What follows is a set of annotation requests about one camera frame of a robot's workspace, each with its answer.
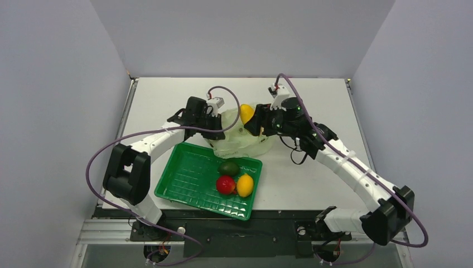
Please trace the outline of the translucent pale green plastic bag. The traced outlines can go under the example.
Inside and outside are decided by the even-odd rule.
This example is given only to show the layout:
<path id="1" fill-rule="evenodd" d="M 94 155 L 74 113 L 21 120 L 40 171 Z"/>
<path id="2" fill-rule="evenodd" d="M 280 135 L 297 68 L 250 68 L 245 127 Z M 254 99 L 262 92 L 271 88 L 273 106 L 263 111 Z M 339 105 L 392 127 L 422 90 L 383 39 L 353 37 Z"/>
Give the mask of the translucent pale green plastic bag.
<path id="1" fill-rule="evenodd" d="M 252 136 L 240 119 L 230 130 L 225 131 L 224 135 L 224 140 L 205 138 L 215 156 L 222 159 L 262 156 L 271 150 L 276 141 L 274 136 Z"/>

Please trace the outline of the yellow fake fruit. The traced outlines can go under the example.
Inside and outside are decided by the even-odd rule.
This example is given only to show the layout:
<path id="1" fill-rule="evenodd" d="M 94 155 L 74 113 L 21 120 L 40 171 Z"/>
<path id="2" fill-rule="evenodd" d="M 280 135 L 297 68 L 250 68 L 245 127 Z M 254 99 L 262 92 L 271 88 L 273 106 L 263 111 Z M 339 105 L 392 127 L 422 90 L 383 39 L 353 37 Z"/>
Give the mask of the yellow fake fruit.
<path id="1" fill-rule="evenodd" d="M 240 120 L 243 125 L 248 123 L 254 116 L 255 110 L 252 106 L 248 104 L 240 105 Z"/>
<path id="2" fill-rule="evenodd" d="M 243 174 L 236 183 L 236 190 L 242 198 L 250 196 L 254 190 L 253 178 L 248 174 Z"/>

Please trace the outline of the fake avocado half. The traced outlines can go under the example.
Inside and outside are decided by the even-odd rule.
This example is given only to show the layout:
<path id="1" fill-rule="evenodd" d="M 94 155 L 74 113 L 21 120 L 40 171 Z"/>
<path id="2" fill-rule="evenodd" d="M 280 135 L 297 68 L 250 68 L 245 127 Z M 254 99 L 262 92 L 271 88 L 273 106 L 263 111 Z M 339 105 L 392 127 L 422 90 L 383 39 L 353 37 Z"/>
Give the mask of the fake avocado half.
<path id="1" fill-rule="evenodd" d="M 240 166 L 233 161 L 223 161 L 218 167 L 218 172 L 221 175 L 234 177 L 240 173 Z"/>

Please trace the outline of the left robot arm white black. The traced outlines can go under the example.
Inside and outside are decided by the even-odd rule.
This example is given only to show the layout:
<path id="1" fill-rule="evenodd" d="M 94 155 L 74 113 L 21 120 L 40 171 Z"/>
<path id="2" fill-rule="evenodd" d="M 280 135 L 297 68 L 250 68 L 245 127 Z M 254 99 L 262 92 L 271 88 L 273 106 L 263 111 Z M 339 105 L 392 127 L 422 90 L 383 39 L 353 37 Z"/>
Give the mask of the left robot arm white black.
<path id="1" fill-rule="evenodd" d="M 144 232 L 152 240 L 165 236 L 166 224 L 149 189 L 151 165 L 166 151 L 199 133 L 210 140 L 223 140 L 221 114 L 224 105 L 220 97 L 204 100 L 190 97 L 186 107 L 167 119 L 162 132 L 146 136 L 131 145 L 117 144 L 113 147 L 105 171 L 103 187 L 119 198 L 145 224 Z"/>

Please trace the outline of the red fake fruit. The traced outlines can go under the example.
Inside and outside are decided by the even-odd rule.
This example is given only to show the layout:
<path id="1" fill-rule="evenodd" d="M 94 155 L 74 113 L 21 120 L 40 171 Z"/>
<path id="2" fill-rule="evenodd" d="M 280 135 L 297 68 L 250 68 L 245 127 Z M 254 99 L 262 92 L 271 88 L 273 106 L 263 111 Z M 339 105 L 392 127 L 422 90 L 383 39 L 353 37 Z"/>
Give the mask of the red fake fruit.
<path id="1" fill-rule="evenodd" d="M 237 184 L 231 176 L 223 175 L 216 181 L 216 190 L 220 194 L 231 195 L 235 193 Z"/>

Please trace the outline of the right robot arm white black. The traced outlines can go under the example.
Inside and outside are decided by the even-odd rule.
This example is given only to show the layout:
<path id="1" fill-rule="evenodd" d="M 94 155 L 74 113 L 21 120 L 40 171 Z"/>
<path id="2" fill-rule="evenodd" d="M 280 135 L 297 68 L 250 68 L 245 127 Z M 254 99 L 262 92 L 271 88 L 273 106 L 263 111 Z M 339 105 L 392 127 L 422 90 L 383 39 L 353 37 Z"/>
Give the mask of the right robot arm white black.
<path id="1" fill-rule="evenodd" d="M 253 136 L 290 137 L 310 158 L 325 165 L 344 181 L 365 203 L 365 208 L 328 207 L 315 220 L 321 238 L 334 233 L 366 234 L 374 243 L 385 246 L 412 220 L 400 202 L 413 209 L 415 194 L 407 186 L 399 188 L 382 179 L 361 162 L 327 126 L 313 122 L 303 113 L 295 97 L 283 101 L 281 109 L 258 104 L 253 116 L 244 121 Z"/>

